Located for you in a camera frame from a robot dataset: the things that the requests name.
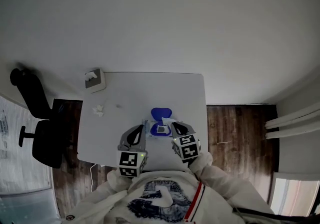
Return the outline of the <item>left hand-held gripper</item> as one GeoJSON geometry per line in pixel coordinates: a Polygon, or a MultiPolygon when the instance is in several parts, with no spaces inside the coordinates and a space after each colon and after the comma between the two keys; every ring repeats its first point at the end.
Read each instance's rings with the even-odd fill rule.
{"type": "Polygon", "coordinates": [[[120,139],[117,149],[117,169],[121,176],[139,177],[146,165],[146,134],[143,125],[132,127],[120,139]]]}

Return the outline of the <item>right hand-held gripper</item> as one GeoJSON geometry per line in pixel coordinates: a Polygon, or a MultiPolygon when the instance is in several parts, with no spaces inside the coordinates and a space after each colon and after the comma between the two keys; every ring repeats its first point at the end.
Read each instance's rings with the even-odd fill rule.
{"type": "Polygon", "coordinates": [[[200,154],[200,140],[194,129],[183,122],[173,122],[172,148],[183,163],[192,163],[200,154]]]}

